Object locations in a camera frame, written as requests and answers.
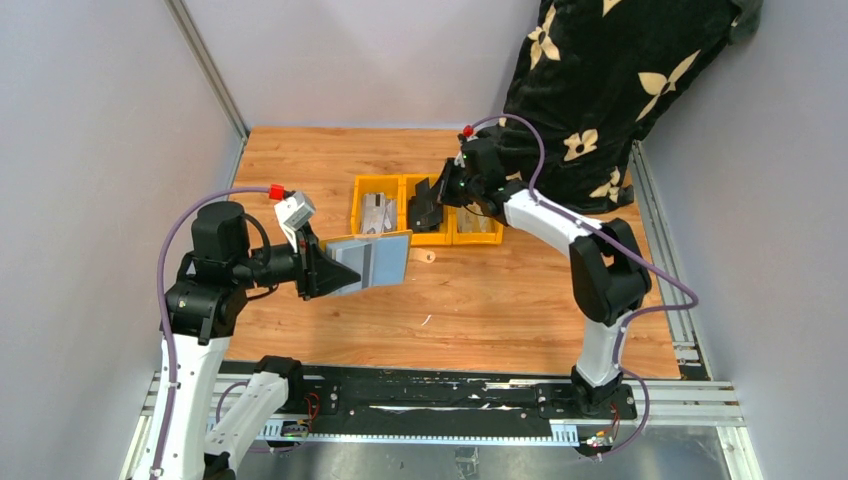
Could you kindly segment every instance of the black cloth with flower pattern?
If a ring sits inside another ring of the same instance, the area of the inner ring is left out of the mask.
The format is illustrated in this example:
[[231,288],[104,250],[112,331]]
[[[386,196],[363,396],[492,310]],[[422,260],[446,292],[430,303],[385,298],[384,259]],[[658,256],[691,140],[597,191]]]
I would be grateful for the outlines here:
[[[645,138],[731,37],[742,36],[734,32],[738,19],[753,33],[761,3],[543,0],[504,105],[545,142],[537,188],[584,213],[631,203],[632,188],[621,184],[632,141]],[[539,155],[533,136],[513,120],[492,133],[507,171],[529,181]]]

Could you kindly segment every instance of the purple cable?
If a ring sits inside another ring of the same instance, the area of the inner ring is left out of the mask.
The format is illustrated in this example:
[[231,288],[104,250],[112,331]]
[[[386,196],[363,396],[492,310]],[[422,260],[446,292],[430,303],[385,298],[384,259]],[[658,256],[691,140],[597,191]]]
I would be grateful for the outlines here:
[[565,217],[569,221],[575,222],[581,228],[584,228],[584,229],[590,231],[591,233],[597,235],[602,240],[604,240],[605,242],[612,245],[613,248],[615,248],[619,252],[623,253],[628,258],[630,258],[634,262],[638,263],[640,266],[645,267],[649,271],[653,272],[657,277],[662,278],[663,280],[667,281],[668,283],[670,283],[675,288],[679,289],[680,291],[682,291],[683,293],[685,293],[686,295],[688,295],[692,299],[691,302],[684,303],[684,304],[681,304],[681,305],[657,305],[657,306],[653,306],[653,307],[646,307],[646,308],[643,308],[641,310],[637,310],[635,312],[630,313],[630,315],[628,315],[624,320],[621,321],[621,328],[619,329],[618,335],[615,337],[615,346],[613,347],[612,360],[613,360],[613,363],[615,365],[619,366],[619,368],[621,369],[621,371],[625,375],[630,376],[630,377],[634,378],[637,382],[639,382],[639,385],[642,387],[642,391],[645,394],[645,411],[642,414],[642,421],[639,423],[639,426],[636,428],[636,431],[633,432],[633,434],[630,437],[628,437],[627,440],[622,442],[621,445],[619,445],[615,449],[607,452],[606,456],[609,456],[609,455],[623,449],[627,445],[629,445],[633,440],[636,439],[636,437],[640,433],[642,433],[642,430],[644,430],[644,428],[645,428],[645,424],[648,423],[648,414],[651,411],[651,401],[650,401],[650,397],[649,397],[649,394],[648,394],[648,385],[645,383],[645,380],[642,377],[640,377],[639,375],[637,375],[635,372],[633,372],[631,370],[627,370],[624,367],[621,367],[621,350],[622,350],[621,346],[622,346],[622,343],[624,342],[624,337],[627,333],[627,327],[630,325],[630,323],[633,320],[635,320],[636,318],[638,318],[642,315],[647,315],[647,314],[653,313],[653,312],[673,312],[673,311],[679,311],[679,310],[688,310],[688,309],[693,308],[696,305],[698,305],[698,302],[700,300],[698,298],[698,295],[696,295],[695,292],[691,288],[686,286],[683,282],[672,277],[669,273],[663,271],[662,269],[660,269],[656,265],[653,265],[652,263],[648,262],[647,260],[645,260],[641,256],[637,255],[635,252],[633,252],[629,248],[625,247],[620,242],[618,242],[614,238],[610,237],[609,235],[607,235],[606,233],[604,233],[600,229],[597,229],[594,226],[589,225],[588,223],[581,222],[576,216],[571,214],[568,210],[561,208],[559,205],[554,205],[554,204],[548,203],[544,200],[541,200],[539,198],[539,196],[537,195],[537,192],[536,192],[536,181],[539,179],[539,175],[542,173],[542,168],[545,165],[545,143],[542,141],[542,136],[539,134],[539,131],[536,130],[536,128],[530,122],[525,120],[524,118],[521,118],[518,115],[513,115],[513,114],[510,114],[510,113],[502,113],[500,115],[492,115],[492,116],[486,117],[482,120],[478,120],[478,121],[474,122],[473,124],[471,124],[471,128],[476,130],[477,127],[479,127],[483,123],[490,122],[492,120],[498,120],[501,117],[510,118],[512,120],[515,120],[515,121],[523,124],[525,127],[527,127],[528,130],[530,130],[530,133],[533,134],[533,136],[536,138],[536,142],[539,144],[539,163],[536,165],[536,170],[533,171],[533,176],[530,177],[530,183],[527,187],[528,190],[529,190],[529,193],[530,193],[530,198],[532,198],[536,202],[536,204],[541,205],[542,207],[544,207],[544,208],[546,208],[546,209],[548,209],[548,210],[550,210],[550,211],[552,211],[552,212],[554,212],[554,213],[556,213],[556,214],[558,214],[562,217]]
[[165,257],[168,255],[168,249],[177,230],[180,229],[186,219],[193,214],[197,209],[206,203],[215,200],[219,197],[232,195],[235,193],[268,193],[269,187],[236,187],[221,190],[220,192],[207,195],[191,207],[188,208],[165,235],[165,241],[162,242],[162,249],[159,250],[159,261],[156,264],[156,295],[159,297],[159,315],[162,320],[162,335],[165,337],[165,344],[168,348],[168,396],[165,399],[165,411],[162,414],[162,425],[159,427],[159,440],[156,444],[156,452],[153,455],[153,465],[151,467],[150,480],[156,480],[154,471],[162,468],[162,457],[165,454],[165,444],[168,440],[168,430],[171,427],[171,417],[174,414],[174,400],[177,394],[177,347],[174,343],[174,333],[171,331],[171,322],[168,318],[168,306],[165,303]]

